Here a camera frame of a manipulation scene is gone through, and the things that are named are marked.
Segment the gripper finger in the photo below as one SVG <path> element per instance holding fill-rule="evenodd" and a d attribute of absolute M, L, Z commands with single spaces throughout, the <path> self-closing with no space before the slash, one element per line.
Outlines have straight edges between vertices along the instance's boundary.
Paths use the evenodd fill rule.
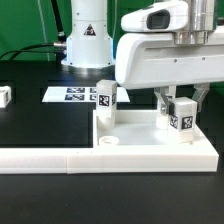
<path fill-rule="evenodd" d="M 210 90 L 209 83 L 201 83 L 194 85 L 195 92 L 193 94 L 193 100 L 197 102 L 197 111 L 200 112 L 202 110 L 202 104 Z"/>
<path fill-rule="evenodd" d="M 154 89 L 154 94 L 158 100 L 157 110 L 162 115 L 169 115 L 172 112 L 172 103 L 170 100 L 173 96 L 170 93 L 169 87 L 156 87 Z"/>

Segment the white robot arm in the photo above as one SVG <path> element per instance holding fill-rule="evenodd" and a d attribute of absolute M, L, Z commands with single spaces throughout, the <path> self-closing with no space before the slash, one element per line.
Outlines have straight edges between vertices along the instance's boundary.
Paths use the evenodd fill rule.
<path fill-rule="evenodd" d="M 126 14 L 126 32 L 111 54 L 105 0 L 72 0 L 72 32 L 66 41 L 68 70 L 87 73 L 115 64 L 127 89 L 193 84 L 203 100 L 210 83 L 224 82 L 224 24 L 216 0 L 161 0 Z"/>

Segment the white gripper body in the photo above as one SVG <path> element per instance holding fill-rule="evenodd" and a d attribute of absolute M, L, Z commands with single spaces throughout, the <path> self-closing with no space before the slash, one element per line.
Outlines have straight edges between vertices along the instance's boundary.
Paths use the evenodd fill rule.
<path fill-rule="evenodd" d="M 127 89 L 224 81 L 217 0 L 167 0 L 126 14 L 115 78 Z"/>

